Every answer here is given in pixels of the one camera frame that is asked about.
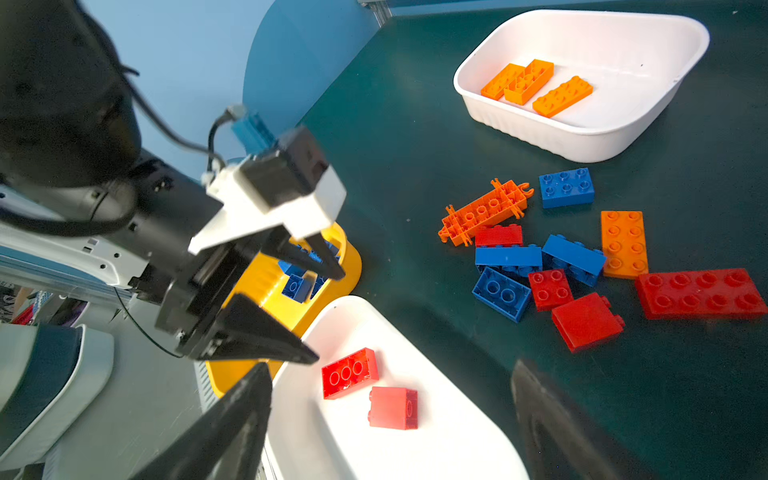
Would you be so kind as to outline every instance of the gray floor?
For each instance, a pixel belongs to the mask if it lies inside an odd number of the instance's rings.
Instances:
[[[157,307],[130,303],[128,309],[172,349],[174,339],[153,328]],[[110,318],[86,323],[114,335],[112,376],[54,448],[46,479],[129,478],[200,417],[192,362],[161,352],[122,315]]]

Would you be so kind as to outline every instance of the orange toy brick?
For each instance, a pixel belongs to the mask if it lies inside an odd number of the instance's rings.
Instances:
[[[504,70],[500,71],[498,75],[493,77],[493,80],[488,82],[488,84],[480,90],[480,95],[498,100],[504,94],[504,89],[515,81],[523,71],[525,71],[525,67],[521,67],[520,65],[512,63],[507,65],[504,67]]]
[[[454,210],[453,205],[445,209],[448,216],[442,219],[442,229],[437,233],[443,243],[451,239],[455,246],[463,243],[472,245],[472,238],[483,227],[492,227],[507,220],[512,215],[518,220],[525,216],[528,199],[534,189],[526,190],[529,184],[519,184],[510,180],[501,184],[498,178],[491,181],[493,190],[461,209]]]
[[[648,273],[643,212],[603,212],[603,275],[635,279]]]
[[[591,93],[592,85],[576,76],[537,98],[533,102],[533,109],[546,118],[552,118]]]
[[[504,89],[504,98],[513,104],[525,105],[552,78],[553,74],[554,63],[534,60],[525,67],[522,75]]]

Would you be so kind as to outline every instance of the yellow container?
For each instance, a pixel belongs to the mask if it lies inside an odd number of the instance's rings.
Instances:
[[[227,302],[235,293],[247,295],[296,336],[301,337],[315,321],[320,310],[335,299],[352,292],[362,272],[360,254],[347,241],[346,234],[339,224],[335,223],[333,227],[323,230],[323,238],[339,249],[339,264],[346,272],[344,278],[339,281],[327,280],[312,299],[307,297],[304,303],[298,303],[283,295],[288,276],[277,265],[277,259],[259,253],[232,289]],[[306,243],[297,243],[309,250],[309,245]],[[223,397],[256,365],[256,362],[256,360],[206,362],[210,385],[216,396]],[[267,363],[274,378],[283,363],[275,360],[268,360]]]

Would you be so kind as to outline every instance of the robotic arm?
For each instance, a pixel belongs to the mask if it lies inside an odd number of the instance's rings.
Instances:
[[[146,259],[129,285],[162,303],[156,327],[174,334],[185,356],[316,361],[245,296],[221,310],[259,252],[343,278],[319,232],[346,191],[312,134],[299,127],[226,166],[163,123],[75,0],[0,5],[0,183],[65,219],[28,217],[0,201],[0,221],[37,235],[103,236]],[[134,102],[171,140],[216,159],[207,192],[141,147]]]

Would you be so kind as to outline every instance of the green table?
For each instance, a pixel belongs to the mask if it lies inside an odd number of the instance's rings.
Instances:
[[[529,307],[515,324],[475,300],[474,248],[437,236],[447,204],[483,195],[494,177],[529,182],[537,191],[520,221],[526,243],[562,233],[599,248],[601,210],[642,210],[651,271],[743,266],[768,298],[768,9],[760,2],[581,7],[686,15],[711,34],[709,51],[661,116],[624,153],[590,165],[592,205],[543,210],[538,176],[577,165],[473,121],[454,91],[461,62],[523,9],[394,18],[318,100],[305,123],[349,192],[339,222],[362,254],[354,293],[522,455],[509,374],[525,357],[661,477],[765,478],[764,321],[651,322],[631,281],[605,278],[596,290],[626,330],[572,355],[548,313]],[[576,297],[591,292],[571,285]]]

